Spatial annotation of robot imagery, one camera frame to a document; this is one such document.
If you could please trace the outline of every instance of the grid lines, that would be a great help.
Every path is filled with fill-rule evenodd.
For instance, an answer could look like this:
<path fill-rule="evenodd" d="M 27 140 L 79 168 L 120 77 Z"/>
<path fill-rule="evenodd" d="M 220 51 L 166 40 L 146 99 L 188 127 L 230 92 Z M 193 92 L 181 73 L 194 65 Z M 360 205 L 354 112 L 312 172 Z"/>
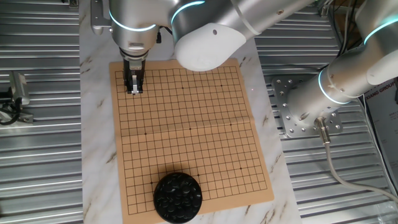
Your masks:
<path fill-rule="evenodd" d="M 171 172 L 192 175 L 204 201 L 267 189 L 236 67 L 146 70 L 135 96 L 115 76 L 130 215 L 155 210 Z"/>

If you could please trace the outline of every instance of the marble surface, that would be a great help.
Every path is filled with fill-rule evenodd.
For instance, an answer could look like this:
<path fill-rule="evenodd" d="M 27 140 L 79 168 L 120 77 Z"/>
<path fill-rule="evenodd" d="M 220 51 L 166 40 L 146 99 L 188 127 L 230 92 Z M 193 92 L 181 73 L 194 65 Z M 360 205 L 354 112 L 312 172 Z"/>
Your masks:
<path fill-rule="evenodd" d="M 198 215 L 190 223 L 301 223 L 282 152 L 274 115 L 254 40 L 232 57 L 241 64 L 244 83 L 275 200 Z M 162 30 L 162 44 L 148 60 L 173 58 L 172 37 Z M 85 224 L 122 224 L 116 145 L 112 114 L 109 63 L 121 61 L 108 31 L 96 36 L 90 27 L 90 2 L 80 1 L 80 72 L 83 156 L 83 212 Z"/>

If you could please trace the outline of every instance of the wooden game board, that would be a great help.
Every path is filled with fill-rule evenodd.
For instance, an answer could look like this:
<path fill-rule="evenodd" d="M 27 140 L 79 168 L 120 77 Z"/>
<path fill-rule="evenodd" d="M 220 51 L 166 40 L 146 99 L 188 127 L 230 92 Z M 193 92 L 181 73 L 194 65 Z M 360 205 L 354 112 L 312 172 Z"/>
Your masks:
<path fill-rule="evenodd" d="M 152 194 L 175 171 L 200 184 L 199 214 L 274 199 L 237 60 L 200 73 L 176 60 L 146 62 L 135 96 L 123 63 L 109 67 L 124 223 L 163 222 Z"/>

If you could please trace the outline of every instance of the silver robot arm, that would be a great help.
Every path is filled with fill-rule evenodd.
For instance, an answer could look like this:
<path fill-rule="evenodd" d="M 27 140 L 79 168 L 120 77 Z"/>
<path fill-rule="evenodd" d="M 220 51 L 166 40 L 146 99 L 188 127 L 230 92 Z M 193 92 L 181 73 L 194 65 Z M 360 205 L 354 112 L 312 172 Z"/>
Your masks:
<path fill-rule="evenodd" d="M 194 71 L 221 65 L 248 39 L 313 0 L 109 0 L 111 20 L 103 19 L 101 0 L 91 0 L 96 34 L 111 30 L 125 63 L 127 90 L 142 91 L 144 62 L 160 26 L 173 31 L 175 55 Z M 301 126 L 365 91 L 397 76 L 398 1 L 367 0 L 356 15 L 365 45 L 334 60 L 318 76 L 288 93 L 288 109 Z"/>
<path fill-rule="evenodd" d="M 189 70 L 221 65 L 246 40 L 260 34 L 314 0 L 91 0 L 95 34 L 112 32 L 124 59 L 127 92 L 142 92 L 144 66 L 160 26 L 173 31 L 175 56 Z"/>
<path fill-rule="evenodd" d="M 367 0 L 356 14 L 364 45 L 332 61 L 287 96 L 297 124 L 313 127 L 375 85 L 398 76 L 398 1 Z"/>

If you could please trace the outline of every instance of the blue light ring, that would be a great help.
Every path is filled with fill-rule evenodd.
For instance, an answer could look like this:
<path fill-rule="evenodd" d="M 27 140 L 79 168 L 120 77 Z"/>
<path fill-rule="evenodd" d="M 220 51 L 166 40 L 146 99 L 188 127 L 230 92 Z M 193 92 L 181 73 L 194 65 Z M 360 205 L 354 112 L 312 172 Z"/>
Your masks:
<path fill-rule="evenodd" d="M 376 28 L 374 31 L 372 31 L 372 32 L 365 38 L 364 44 L 366 44 L 366 42 L 369 40 L 369 38 L 371 38 L 371 37 L 372 37 L 375 33 L 377 33 L 379 30 L 381 30 L 381 29 L 383 29 L 383 28 L 385 28 L 385 27 L 387 27 L 387 26 L 389 26 L 389 25 L 391 25 L 391 24 L 393 24 L 393 23 L 395 23 L 395 22 L 398 22 L 398 18 L 393 19 L 393 20 L 391 20 L 391 21 L 389 21 L 389 22 L 387 22 L 387 23 L 385 23 L 385 24 L 379 26 L 378 28 Z"/>
<path fill-rule="evenodd" d="M 121 24 L 120 22 L 118 22 L 111 14 L 111 11 L 109 11 L 109 16 L 111 17 L 111 19 L 113 20 L 114 23 L 116 23 L 119 27 L 122 27 L 123 29 L 129 30 L 129 31 L 134 31 L 134 32 L 144 32 L 144 31 L 148 31 L 152 28 L 154 28 L 156 26 L 156 24 L 152 24 L 149 27 L 145 27 L 145 28 L 132 28 L 132 27 L 128 27 L 125 26 L 123 24 Z"/>
<path fill-rule="evenodd" d="M 188 3 L 188 4 L 185 4 L 185 5 L 181 6 L 181 7 L 180 7 L 179 9 L 177 9 L 177 11 L 175 11 L 175 13 L 173 14 L 172 20 L 171 20 L 170 23 L 173 24 L 173 21 L 174 21 L 175 17 L 176 17 L 177 14 L 180 13 L 182 10 L 184 10 L 184 9 L 190 7 L 190 6 L 198 6 L 198 5 L 203 4 L 203 3 L 205 3 L 205 1 L 194 1 L 194 2 L 190 2 L 190 3 Z"/>
<path fill-rule="evenodd" d="M 332 102 L 334 102 L 334 103 L 337 103 L 337 104 L 344 105 L 344 104 L 349 103 L 349 102 L 347 102 L 347 103 L 342 103 L 342 102 L 336 101 L 336 100 L 332 99 L 330 96 L 328 96 L 328 95 L 326 94 L 326 92 L 323 90 L 323 87 L 322 87 L 322 85 L 321 85 L 321 75 L 322 75 L 322 72 L 323 72 L 323 70 L 319 73 L 319 76 L 318 76 L 318 84 L 319 84 L 319 88 L 321 89 L 321 91 L 322 91 L 322 93 L 324 94 L 324 96 L 327 97 L 330 101 L 332 101 Z"/>

